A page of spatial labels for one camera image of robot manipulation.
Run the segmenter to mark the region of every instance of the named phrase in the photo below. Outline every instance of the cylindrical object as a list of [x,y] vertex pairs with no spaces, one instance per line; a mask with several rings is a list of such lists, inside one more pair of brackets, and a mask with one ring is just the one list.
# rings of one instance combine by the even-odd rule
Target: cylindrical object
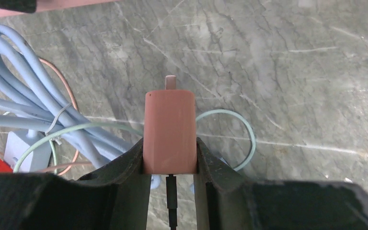
[[157,90],[146,94],[145,173],[196,173],[195,116],[195,97],[191,91]]

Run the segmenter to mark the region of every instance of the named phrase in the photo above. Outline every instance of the gray marble floor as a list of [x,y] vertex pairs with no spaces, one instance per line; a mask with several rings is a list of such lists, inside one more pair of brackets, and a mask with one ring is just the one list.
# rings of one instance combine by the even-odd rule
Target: gray marble floor
[[[251,122],[257,149],[242,173],[368,191],[368,0],[124,0],[0,23],[63,71],[92,120],[140,127],[145,93],[174,74],[198,113],[225,108]],[[242,124],[226,115],[200,121],[198,135],[231,165],[249,149]],[[70,161],[73,150],[61,149]],[[191,182],[179,178],[180,229],[196,228]],[[150,196],[149,229],[167,229],[165,203],[162,185]]]

